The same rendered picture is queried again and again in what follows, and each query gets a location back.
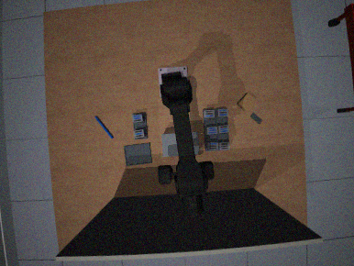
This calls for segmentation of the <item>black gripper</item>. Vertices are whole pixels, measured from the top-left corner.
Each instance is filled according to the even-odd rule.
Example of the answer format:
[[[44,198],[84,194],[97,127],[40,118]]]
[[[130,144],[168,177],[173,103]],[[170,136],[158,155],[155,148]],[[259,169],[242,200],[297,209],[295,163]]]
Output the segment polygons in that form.
[[[214,164],[211,161],[202,161],[199,162],[199,164],[201,165],[203,172],[207,175],[208,181],[214,180]],[[174,175],[176,175],[176,172],[173,172],[171,165],[161,165],[158,167],[160,185],[171,184],[171,180],[174,180]]]

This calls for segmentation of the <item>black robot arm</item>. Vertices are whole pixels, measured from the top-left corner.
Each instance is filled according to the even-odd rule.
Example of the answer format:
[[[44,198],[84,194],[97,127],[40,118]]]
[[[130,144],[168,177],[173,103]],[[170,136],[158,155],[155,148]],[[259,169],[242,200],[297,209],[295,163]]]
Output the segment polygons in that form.
[[[202,194],[208,189],[208,177],[195,159],[190,125],[190,103],[193,91],[190,80],[181,72],[161,75],[160,94],[162,103],[170,109],[179,154],[174,175],[178,197],[183,200],[183,212],[187,216],[199,216],[204,210]]]

